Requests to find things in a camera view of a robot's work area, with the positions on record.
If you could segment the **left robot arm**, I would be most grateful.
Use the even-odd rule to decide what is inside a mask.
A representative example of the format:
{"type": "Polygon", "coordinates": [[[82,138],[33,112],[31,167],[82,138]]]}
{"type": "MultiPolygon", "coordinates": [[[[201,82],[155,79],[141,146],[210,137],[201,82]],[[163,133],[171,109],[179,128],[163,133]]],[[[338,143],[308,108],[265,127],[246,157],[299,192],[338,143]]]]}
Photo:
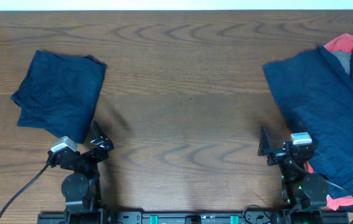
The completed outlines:
{"type": "Polygon", "coordinates": [[[64,223],[111,223],[113,215],[102,202],[98,164],[108,159],[113,142],[93,120],[90,131],[95,147],[87,152],[77,151],[77,144],[64,136],[53,143],[47,163],[73,173],[62,182],[65,198],[64,223]]]}

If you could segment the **navy blue denim shorts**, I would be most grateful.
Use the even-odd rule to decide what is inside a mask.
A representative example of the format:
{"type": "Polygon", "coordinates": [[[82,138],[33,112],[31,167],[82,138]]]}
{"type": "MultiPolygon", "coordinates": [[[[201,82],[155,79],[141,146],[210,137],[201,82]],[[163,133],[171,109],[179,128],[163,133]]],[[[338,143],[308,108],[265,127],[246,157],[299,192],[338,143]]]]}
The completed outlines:
{"type": "Polygon", "coordinates": [[[318,141],[311,167],[353,192],[353,52],[349,73],[323,46],[268,63],[263,71],[291,130],[318,141]]]}

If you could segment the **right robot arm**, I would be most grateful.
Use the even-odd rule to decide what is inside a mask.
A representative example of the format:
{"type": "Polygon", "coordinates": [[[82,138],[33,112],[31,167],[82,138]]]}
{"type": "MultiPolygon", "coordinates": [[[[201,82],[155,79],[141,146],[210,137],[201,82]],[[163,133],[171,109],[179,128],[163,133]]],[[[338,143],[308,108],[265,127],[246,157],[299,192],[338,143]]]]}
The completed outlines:
{"type": "Polygon", "coordinates": [[[324,223],[322,208],[327,205],[329,187],[324,178],[308,172],[304,165],[314,156],[317,143],[307,133],[293,133],[282,147],[273,148],[264,126],[260,129],[258,155],[269,166],[281,170],[282,199],[288,208],[272,212],[271,223],[324,223]]]}

